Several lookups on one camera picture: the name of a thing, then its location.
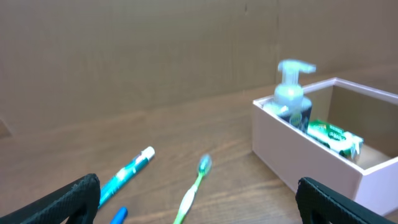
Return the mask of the dark blue soap pump bottle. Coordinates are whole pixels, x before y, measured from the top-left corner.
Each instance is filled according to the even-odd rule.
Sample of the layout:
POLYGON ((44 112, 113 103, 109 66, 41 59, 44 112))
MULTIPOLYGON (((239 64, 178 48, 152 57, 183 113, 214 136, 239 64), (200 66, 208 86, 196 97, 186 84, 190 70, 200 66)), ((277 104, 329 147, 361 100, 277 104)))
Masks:
POLYGON ((282 81, 276 86, 273 98, 263 104, 263 109, 283 119, 306 133, 312 112, 312 101, 304 95, 299 84, 301 73, 315 73, 317 66, 296 59, 281 60, 277 67, 282 81))

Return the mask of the green soap bar package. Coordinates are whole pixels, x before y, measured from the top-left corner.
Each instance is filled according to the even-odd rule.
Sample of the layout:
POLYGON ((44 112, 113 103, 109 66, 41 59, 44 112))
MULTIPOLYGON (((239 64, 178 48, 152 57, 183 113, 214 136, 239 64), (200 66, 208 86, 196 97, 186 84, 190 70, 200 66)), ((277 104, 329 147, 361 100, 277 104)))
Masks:
POLYGON ((362 137, 319 119, 309 122, 307 134, 320 144, 352 161, 358 159, 364 142, 362 137))

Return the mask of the green toothbrush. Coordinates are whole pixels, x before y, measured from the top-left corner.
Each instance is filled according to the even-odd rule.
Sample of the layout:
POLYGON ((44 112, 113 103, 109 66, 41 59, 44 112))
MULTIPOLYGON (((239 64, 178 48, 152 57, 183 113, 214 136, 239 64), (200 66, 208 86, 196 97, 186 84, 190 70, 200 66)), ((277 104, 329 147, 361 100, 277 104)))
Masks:
POLYGON ((197 178, 194 184, 187 190, 178 208, 177 216, 175 217, 174 224, 182 224, 185 216, 190 211, 198 188, 202 180, 209 174, 212 167, 212 158, 209 154, 201 157, 197 167, 197 178))

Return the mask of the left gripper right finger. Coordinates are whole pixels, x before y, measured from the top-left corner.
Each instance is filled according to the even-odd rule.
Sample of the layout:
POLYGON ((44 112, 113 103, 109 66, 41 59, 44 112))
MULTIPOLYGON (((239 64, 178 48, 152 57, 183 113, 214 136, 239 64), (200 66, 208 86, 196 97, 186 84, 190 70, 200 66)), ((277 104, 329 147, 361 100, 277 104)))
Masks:
POLYGON ((303 224, 394 224, 310 177, 298 181, 295 200, 303 224))

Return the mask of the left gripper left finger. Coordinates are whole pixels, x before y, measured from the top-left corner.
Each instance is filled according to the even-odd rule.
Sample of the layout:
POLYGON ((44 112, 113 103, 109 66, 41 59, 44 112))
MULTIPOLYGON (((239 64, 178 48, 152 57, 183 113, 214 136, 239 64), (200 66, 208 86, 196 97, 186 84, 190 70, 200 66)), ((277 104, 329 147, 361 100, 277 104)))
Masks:
POLYGON ((99 202, 100 180, 86 174, 1 217, 1 223, 93 223, 99 202))

